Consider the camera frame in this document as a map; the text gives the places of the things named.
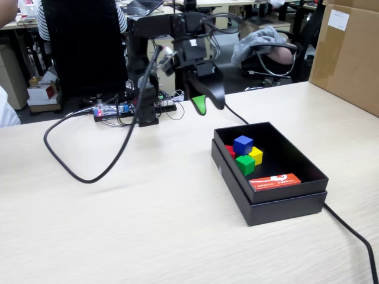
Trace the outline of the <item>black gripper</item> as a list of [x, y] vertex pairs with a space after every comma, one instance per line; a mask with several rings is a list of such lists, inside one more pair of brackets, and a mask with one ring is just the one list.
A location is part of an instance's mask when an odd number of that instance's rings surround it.
[[205, 97], [222, 110], [225, 107], [223, 73], [216, 69], [213, 61], [203, 61], [194, 66], [194, 71], [184, 72], [185, 96], [199, 115], [206, 114]]

